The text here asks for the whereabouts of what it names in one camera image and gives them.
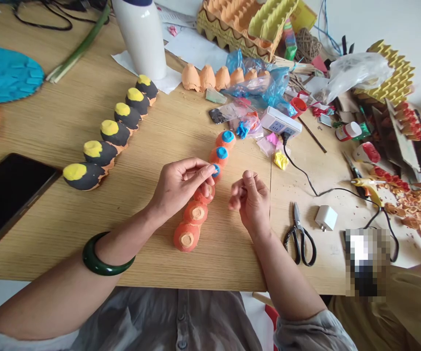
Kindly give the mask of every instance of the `white wall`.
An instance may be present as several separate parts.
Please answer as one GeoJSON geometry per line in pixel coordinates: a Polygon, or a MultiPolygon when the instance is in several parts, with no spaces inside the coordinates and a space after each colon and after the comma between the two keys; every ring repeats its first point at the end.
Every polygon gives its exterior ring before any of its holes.
{"type": "MultiPolygon", "coordinates": [[[[304,0],[316,13],[321,0],[304,0]]],[[[347,48],[355,43],[355,52],[364,52],[380,39],[399,50],[414,66],[415,92],[409,100],[421,107],[421,0],[327,0],[329,34],[341,47],[343,35],[347,48]]],[[[325,29],[321,15],[321,29],[325,29]]],[[[311,34],[318,36],[316,29],[311,34]]],[[[327,46],[325,36],[322,43],[327,46]]]]}

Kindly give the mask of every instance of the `yellow egg carton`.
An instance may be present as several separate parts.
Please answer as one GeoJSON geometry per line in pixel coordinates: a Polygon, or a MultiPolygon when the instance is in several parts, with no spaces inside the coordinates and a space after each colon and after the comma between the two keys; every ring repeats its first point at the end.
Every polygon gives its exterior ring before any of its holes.
{"type": "Polygon", "coordinates": [[[355,94],[359,99],[373,104],[377,107],[384,105],[384,98],[389,99],[394,107],[406,101],[407,95],[412,92],[412,71],[415,67],[405,60],[404,55],[398,55],[397,50],[392,50],[390,45],[384,44],[384,40],[379,40],[369,47],[367,52],[381,54],[389,62],[389,67],[394,68],[394,74],[387,79],[379,88],[364,90],[355,89],[355,94]]]}
{"type": "Polygon", "coordinates": [[[268,0],[249,22],[248,33],[274,42],[280,34],[288,16],[298,6],[298,0],[268,0]]]}
{"type": "Polygon", "coordinates": [[[268,2],[271,5],[263,6],[256,0],[204,0],[197,16],[197,31],[200,34],[205,32],[210,41],[216,37],[221,48],[228,45],[230,51],[241,49],[244,56],[270,62],[281,39],[283,24],[296,8],[298,0],[268,2]],[[282,15],[287,8],[290,12],[282,15]],[[260,33],[273,39],[249,35],[251,23],[254,28],[260,29],[260,33]]]}

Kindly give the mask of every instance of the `white water bottle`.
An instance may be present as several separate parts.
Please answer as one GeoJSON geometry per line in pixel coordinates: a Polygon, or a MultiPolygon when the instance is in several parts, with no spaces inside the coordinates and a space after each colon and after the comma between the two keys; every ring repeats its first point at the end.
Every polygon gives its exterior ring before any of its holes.
{"type": "Polygon", "coordinates": [[[113,9],[136,72],[152,80],[164,78],[165,48],[153,0],[113,0],[113,9]]]}

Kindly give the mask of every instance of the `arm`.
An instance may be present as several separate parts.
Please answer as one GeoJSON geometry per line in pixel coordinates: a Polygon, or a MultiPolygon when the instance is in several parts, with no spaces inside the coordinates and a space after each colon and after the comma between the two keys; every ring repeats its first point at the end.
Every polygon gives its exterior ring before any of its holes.
{"type": "MultiPolygon", "coordinates": [[[[198,187],[209,196],[206,184],[214,184],[214,171],[214,166],[198,158],[165,165],[150,203],[97,242],[97,257],[113,266],[130,261],[198,187]]],[[[76,252],[0,307],[0,333],[18,340],[71,333],[106,300],[120,277],[96,275],[76,252]]]]}
{"type": "Polygon", "coordinates": [[[261,262],[267,290],[288,321],[311,318],[327,307],[270,229],[270,193],[257,174],[245,171],[232,186],[229,208],[239,210],[261,262]]]}

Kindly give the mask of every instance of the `white plastic bag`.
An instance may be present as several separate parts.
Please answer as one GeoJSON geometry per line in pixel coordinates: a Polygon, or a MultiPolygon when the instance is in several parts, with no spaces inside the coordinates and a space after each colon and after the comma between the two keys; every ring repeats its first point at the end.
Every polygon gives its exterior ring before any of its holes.
{"type": "Polygon", "coordinates": [[[394,69],[388,66],[387,60],[377,53],[341,56],[331,63],[329,83],[324,89],[314,94],[314,98],[326,105],[353,87],[378,88],[393,73],[394,69]]]}

